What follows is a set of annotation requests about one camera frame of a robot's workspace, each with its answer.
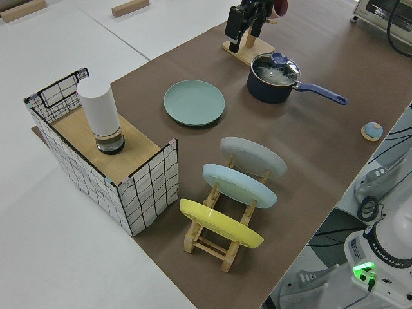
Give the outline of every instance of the yellow plate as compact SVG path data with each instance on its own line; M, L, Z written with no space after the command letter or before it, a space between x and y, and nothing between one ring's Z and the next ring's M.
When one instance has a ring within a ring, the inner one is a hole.
M182 198L180 211L205 228L231 241L238 241L243 246L256 248L263 242L262 236L246 225L195 201Z

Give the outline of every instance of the plate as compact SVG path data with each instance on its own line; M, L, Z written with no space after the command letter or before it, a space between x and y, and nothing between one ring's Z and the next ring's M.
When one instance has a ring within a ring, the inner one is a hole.
M204 126L220 117L225 98L208 82L184 80L166 91L164 106L175 121L187 126Z
M212 187L217 183L219 192L246 205L256 200L256 208L270 208L277 202L277 196L268 187L225 166L205 164L203 178Z
M195 201L182 198L180 211L206 229L231 241L238 241L243 246L256 248L263 242L263 237L246 225Z
M288 169L285 161L270 149L239 137L225 137L220 141L220 151L229 159L233 155L233 164L252 175L263 177L267 170L268 178L282 176Z

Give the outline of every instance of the pot handle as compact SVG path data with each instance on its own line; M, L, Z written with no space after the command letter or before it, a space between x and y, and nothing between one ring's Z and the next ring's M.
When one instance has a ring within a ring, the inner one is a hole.
M328 98L336 103L339 103L341 105L346 105L347 103L349 103L349 100L345 97L342 97L341 95L338 95L330 90L327 90L323 87L320 87L318 85L315 84L309 84L306 82L297 82L297 84L295 86L293 86L293 88L296 91L299 92L304 92L304 91L312 91L317 93L318 95L321 95L325 98Z

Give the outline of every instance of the white cylinder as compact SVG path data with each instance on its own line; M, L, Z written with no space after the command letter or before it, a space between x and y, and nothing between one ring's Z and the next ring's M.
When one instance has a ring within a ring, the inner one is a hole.
M77 84L77 94L94 135L105 137L119 130L120 121L108 81L86 77Z

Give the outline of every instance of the toaster oven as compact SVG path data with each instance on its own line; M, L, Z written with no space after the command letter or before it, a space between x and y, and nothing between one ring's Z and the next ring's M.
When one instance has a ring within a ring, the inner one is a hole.
M353 14L355 19L362 19L386 32L395 3L396 0L359 0ZM412 45L412 0L399 2L392 19L391 35Z

